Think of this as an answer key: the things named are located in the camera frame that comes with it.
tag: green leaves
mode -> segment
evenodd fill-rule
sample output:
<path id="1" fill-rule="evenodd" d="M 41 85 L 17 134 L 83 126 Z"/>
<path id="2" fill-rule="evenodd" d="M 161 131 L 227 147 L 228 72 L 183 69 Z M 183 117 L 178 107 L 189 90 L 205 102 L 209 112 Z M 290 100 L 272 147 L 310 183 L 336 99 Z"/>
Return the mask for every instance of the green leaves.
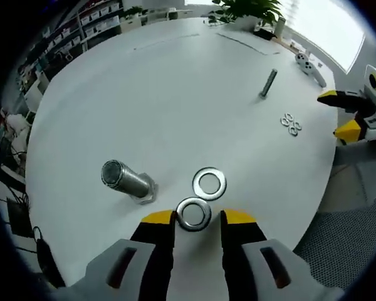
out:
<path id="1" fill-rule="evenodd" d="M 209 23 L 217 21 L 230 23 L 244 16 L 255 16 L 262 19 L 263 25 L 267 23 L 273 25 L 277 22 L 276 18 L 282 16 L 278 0 L 212 0 L 212 2 L 222 9 L 209 13 L 211 14 Z"/>
<path id="2" fill-rule="evenodd" d="M 223 23 L 230 23 L 230 21 L 227 19 L 227 17 L 221 17 L 219 20 Z"/>

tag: bolt thread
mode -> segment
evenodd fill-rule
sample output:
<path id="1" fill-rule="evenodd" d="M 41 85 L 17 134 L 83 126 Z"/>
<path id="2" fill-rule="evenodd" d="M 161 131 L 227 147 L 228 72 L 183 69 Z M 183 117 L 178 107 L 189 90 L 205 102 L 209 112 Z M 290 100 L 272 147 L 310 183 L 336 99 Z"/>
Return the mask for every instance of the bolt thread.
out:
<path id="1" fill-rule="evenodd" d="M 262 97 L 265 97 L 268 94 L 271 84 L 274 82 L 274 79 L 276 78 L 276 75 L 277 75 L 277 70 L 276 69 L 271 70 L 268 81 L 266 82 L 266 84 L 263 87 L 262 92 L 260 93 Z"/>
<path id="2" fill-rule="evenodd" d="M 149 193 L 150 184 L 120 161 L 111 160 L 102 167 L 102 181 L 108 187 L 143 198 Z"/>

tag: metal washer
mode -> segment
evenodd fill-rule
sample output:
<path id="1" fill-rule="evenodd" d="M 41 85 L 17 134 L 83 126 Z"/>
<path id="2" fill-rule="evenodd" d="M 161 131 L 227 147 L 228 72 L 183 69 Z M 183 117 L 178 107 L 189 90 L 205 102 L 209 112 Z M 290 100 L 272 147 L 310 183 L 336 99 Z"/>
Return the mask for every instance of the metal washer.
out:
<path id="1" fill-rule="evenodd" d="M 288 132 L 294 137 L 298 136 L 298 130 L 293 125 L 288 128 Z"/>
<path id="2" fill-rule="evenodd" d="M 281 118 L 280 118 L 280 122 L 281 122 L 281 124 L 284 125 L 285 127 L 287 127 L 287 126 L 290 125 L 290 122 L 289 122 L 288 119 L 285 118 L 285 117 L 281 117 Z"/>
<path id="3" fill-rule="evenodd" d="M 184 220 L 184 210 L 189 205 L 196 205 L 202 209 L 203 218 L 199 224 L 190 224 Z M 183 199 L 177 206 L 177 221 L 180 227 L 186 231 L 197 232 L 207 227 L 212 218 L 212 210 L 209 204 L 203 199 L 199 198 L 187 198 Z"/>
<path id="4" fill-rule="evenodd" d="M 293 125 L 294 125 L 294 127 L 297 130 L 301 130 L 302 129 L 302 125 L 298 121 L 294 121 Z"/>
<path id="5" fill-rule="evenodd" d="M 288 121 L 290 121 L 290 122 L 294 121 L 294 116 L 292 116 L 290 113 L 285 113 L 285 114 L 284 114 L 284 117 L 285 117 Z"/>
<path id="6" fill-rule="evenodd" d="M 219 180 L 219 189 L 214 193 L 205 193 L 201 188 L 201 185 L 199 184 L 201 178 L 206 174 L 212 174 Z M 214 201 L 215 199 L 220 198 L 226 191 L 227 180 L 224 174 L 219 169 L 216 169 L 214 167 L 206 167 L 196 173 L 194 179 L 192 180 L 192 187 L 194 188 L 195 194 L 201 199 L 205 199 L 206 201 Z"/>

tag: plant pot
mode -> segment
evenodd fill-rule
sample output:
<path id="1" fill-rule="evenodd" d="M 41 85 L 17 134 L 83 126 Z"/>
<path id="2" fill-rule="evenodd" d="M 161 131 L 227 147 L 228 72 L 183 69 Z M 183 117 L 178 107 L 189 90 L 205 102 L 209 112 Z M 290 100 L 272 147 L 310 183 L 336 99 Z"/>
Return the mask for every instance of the plant pot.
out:
<path id="1" fill-rule="evenodd" d="M 237 20 L 232 24 L 232 27 L 235 30 L 253 32 L 255 26 L 259 21 L 260 19 L 257 17 L 245 16 L 242 18 L 237 18 Z"/>

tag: bolt head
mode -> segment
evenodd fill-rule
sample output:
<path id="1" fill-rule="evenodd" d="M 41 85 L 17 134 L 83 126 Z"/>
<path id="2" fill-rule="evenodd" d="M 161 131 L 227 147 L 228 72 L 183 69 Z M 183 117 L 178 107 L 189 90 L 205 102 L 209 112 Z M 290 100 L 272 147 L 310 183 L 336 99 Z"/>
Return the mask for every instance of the bolt head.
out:
<path id="1" fill-rule="evenodd" d="M 149 182 L 149 193 L 144 196 L 143 198 L 137 198 L 136 196 L 131 196 L 131 198 L 139 205 L 149 204 L 154 202 L 157 197 L 158 185 L 153 181 L 153 179 L 148 176 L 146 173 L 139 174 L 140 177 L 144 178 L 146 181 Z"/>

